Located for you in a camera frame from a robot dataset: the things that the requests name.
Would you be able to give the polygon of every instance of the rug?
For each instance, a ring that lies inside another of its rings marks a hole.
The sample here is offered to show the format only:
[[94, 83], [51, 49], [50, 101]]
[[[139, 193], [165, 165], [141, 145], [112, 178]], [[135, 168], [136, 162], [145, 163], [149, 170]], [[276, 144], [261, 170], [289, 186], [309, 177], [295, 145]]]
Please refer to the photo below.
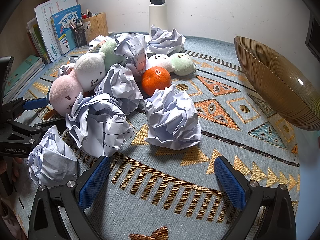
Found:
[[[98, 52], [99, 46], [90, 50]], [[236, 58], [234, 45], [187, 37], [184, 52], [197, 70], [172, 75], [175, 92], [185, 90], [193, 100], [201, 124], [201, 142], [174, 151], [144, 141], [148, 133], [144, 104], [127, 116], [136, 130], [111, 157], [110, 176], [92, 207], [85, 210], [103, 239], [221, 239], [239, 210], [234, 208], [213, 168], [223, 155], [248, 179], [265, 187], [286, 184], [297, 211], [299, 156], [292, 126], [254, 90]], [[33, 83], [25, 98], [45, 97], [63, 59]], [[43, 122], [52, 106], [24, 112], [19, 122]], [[95, 163], [68, 132], [63, 139], [78, 158], [78, 175]], [[28, 235], [29, 216], [37, 186], [25, 164], [14, 185], [14, 212]], [[63, 208], [63, 220], [72, 239], [78, 239]], [[247, 239], [252, 239], [263, 217], [261, 207]]]

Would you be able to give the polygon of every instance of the green book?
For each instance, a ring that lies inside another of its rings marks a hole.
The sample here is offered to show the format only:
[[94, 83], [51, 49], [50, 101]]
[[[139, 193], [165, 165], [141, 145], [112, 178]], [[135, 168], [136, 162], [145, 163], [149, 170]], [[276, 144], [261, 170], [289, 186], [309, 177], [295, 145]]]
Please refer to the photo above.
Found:
[[20, 66], [13, 72], [10, 73], [7, 82], [5, 83], [4, 95], [6, 95], [14, 84], [22, 77], [22, 75], [35, 63], [39, 57], [30, 55], [27, 57]]

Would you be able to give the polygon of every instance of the stuffed animal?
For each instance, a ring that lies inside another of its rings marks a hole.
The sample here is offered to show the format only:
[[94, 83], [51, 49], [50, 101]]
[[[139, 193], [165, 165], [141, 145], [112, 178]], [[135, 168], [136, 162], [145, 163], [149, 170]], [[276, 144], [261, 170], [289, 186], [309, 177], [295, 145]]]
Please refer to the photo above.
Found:
[[83, 93], [80, 82], [74, 71], [69, 75], [58, 77], [50, 87], [47, 99], [48, 103], [63, 117], [66, 113], [71, 114], [71, 109], [76, 98]]
[[170, 56], [173, 72], [178, 76], [186, 76], [196, 70], [191, 57], [186, 53], [175, 53]]
[[104, 59], [106, 55], [99, 53], [86, 53], [82, 55], [73, 68], [83, 91], [93, 90], [106, 75]]
[[116, 48], [117, 43], [114, 39], [108, 40], [101, 46], [99, 52], [102, 52], [106, 55], [104, 59], [104, 66], [106, 68], [106, 73], [108, 73], [111, 66], [116, 63], [124, 66], [127, 57], [119, 56], [113, 53], [113, 50]]
[[162, 67], [169, 72], [174, 71], [170, 58], [165, 54], [153, 55], [148, 60], [153, 67]]

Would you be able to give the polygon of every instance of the brown bowl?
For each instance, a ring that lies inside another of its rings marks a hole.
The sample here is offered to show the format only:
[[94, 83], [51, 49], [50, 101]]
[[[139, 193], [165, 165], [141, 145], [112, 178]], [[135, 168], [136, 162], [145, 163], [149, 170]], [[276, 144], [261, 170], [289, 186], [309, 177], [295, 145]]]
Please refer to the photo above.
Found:
[[320, 130], [320, 96], [284, 56], [268, 46], [235, 37], [239, 63], [260, 96], [285, 120], [304, 130]]

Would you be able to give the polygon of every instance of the blue book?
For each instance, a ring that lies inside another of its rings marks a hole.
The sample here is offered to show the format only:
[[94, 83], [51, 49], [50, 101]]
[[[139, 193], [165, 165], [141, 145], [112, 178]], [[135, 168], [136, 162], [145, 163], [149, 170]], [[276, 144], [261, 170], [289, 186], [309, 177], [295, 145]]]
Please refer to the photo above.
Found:
[[70, 30], [69, 22], [74, 25], [76, 21], [81, 19], [81, 6], [80, 4], [60, 11], [51, 16], [51, 23], [55, 36], [58, 42], [58, 46], [61, 54], [65, 54], [70, 51], [70, 46], [68, 43], [66, 32]]

